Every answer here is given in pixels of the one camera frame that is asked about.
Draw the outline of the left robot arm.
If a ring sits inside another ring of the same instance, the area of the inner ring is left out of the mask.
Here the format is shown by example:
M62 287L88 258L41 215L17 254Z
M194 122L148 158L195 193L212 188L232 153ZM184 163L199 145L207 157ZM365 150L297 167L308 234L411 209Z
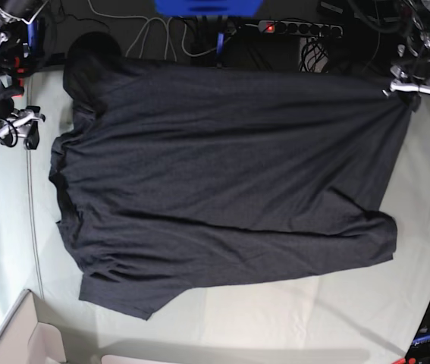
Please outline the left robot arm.
M382 93L387 98L398 94L416 108L422 95L430 96L430 1L395 1L397 20L388 25L377 8L377 17L372 18L356 1L348 5L357 19L378 35L397 35L403 40L391 62L393 79Z

